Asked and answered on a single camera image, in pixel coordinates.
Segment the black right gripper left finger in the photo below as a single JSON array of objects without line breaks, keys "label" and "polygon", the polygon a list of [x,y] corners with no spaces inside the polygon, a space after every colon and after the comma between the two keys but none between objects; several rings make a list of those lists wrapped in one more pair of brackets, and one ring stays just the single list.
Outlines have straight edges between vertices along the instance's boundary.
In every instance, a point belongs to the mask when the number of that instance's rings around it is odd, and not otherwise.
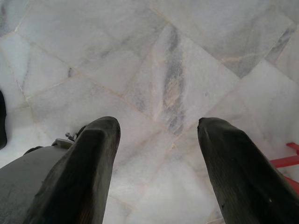
[{"label": "black right gripper left finger", "polygon": [[86,125],[47,174],[23,223],[102,223],[120,138],[120,124],[114,117]]}]

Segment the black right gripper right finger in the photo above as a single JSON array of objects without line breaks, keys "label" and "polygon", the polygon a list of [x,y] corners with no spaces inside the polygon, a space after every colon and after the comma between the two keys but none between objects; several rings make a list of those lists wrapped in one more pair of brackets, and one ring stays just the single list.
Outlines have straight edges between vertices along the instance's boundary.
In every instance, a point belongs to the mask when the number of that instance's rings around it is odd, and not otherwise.
[{"label": "black right gripper right finger", "polygon": [[243,130],[201,118],[198,140],[227,224],[298,223],[298,194]]}]

